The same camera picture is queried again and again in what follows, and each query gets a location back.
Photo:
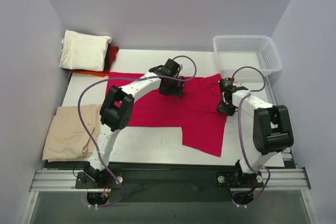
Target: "folded white cloth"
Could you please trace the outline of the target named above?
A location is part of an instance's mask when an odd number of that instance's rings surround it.
[[[94,36],[66,31],[62,40],[59,66],[65,69],[103,71],[109,36]]]

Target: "white laundry basket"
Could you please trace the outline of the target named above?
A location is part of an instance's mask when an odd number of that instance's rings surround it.
[[[214,51],[222,77],[231,77],[243,66],[260,69],[265,76],[282,69],[278,50],[267,36],[216,36]],[[244,69],[237,74],[244,78],[256,78],[258,75],[252,69]]]

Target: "light purple wall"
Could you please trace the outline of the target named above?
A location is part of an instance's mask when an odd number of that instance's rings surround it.
[[[64,28],[49,0],[0,0],[0,222],[18,223],[64,93]]]
[[[290,110],[293,157],[305,166],[321,223],[336,220],[336,0],[291,0],[272,39],[283,71],[271,77]]]
[[[217,35],[271,35],[290,0],[50,0],[79,32],[121,48],[213,50]]]

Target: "folded beige cloth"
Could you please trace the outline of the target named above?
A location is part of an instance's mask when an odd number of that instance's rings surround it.
[[[83,120],[95,140],[100,132],[101,104],[80,107]],[[91,156],[94,144],[78,116],[77,106],[58,107],[51,122],[42,160],[75,161]]]

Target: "white table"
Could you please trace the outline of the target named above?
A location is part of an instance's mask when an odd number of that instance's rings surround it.
[[[187,55],[197,64],[198,77],[207,77],[218,73],[213,52],[160,51],[160,50],[120,50],[111,71],[145,73],[150,68],[165,64],[168,58]],[[187,59],[177,60],[183,64],[181,75],[191,76],[194,67]],[[79,95],[90,84],[103,78],[73,74],[62,106],[77,105]],[[260,88],[260,82],[242,83],[248,89]],[[104,100],[107,83],[101,83],[89,90],[81,105],[101,104]],[[255,93],[268,101],[266,91]],[[245,148],[253,146],[253,119],[246,113],[241,117]],[[111,162],[194,164],[194,165],[235,165],[242,158],[239,145],[237,113],[228,117],[224,130],[222,156],[216,157],[182,145],[180,127],[127,127],[121,131],[110,156]],[[269,167],[284,167],[281,153],[275,155],[266,164]]]

